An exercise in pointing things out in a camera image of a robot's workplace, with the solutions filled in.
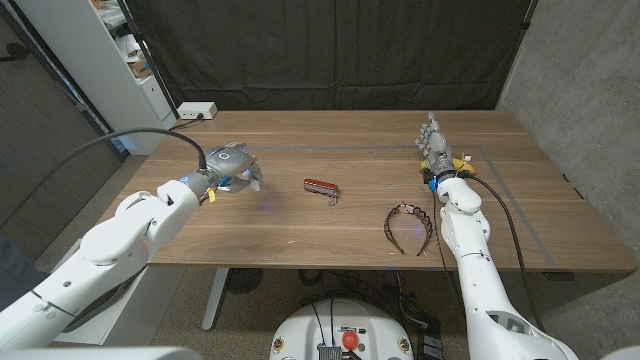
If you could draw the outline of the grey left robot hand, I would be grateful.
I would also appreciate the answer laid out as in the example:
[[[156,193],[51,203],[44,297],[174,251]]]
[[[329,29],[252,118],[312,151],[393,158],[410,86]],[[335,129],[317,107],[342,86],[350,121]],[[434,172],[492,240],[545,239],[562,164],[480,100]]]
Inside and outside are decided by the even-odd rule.
[[[235,193],[245,188],[259,191],[263,176],[258,160],[246,151],[246,144],[232,142],[205,154],[207,169],[215,173],[213,185],[220,191]]]

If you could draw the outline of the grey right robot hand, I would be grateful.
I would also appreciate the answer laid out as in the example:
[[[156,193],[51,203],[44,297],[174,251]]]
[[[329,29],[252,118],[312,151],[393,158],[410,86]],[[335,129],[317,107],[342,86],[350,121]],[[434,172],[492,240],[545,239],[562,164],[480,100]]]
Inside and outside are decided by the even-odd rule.
[[[440,129],[432,111],[428,112],[428,122],[420,128],[420,136],[415,144],[425,157],[427,168],[436,176],[454,169],[451,148]]]

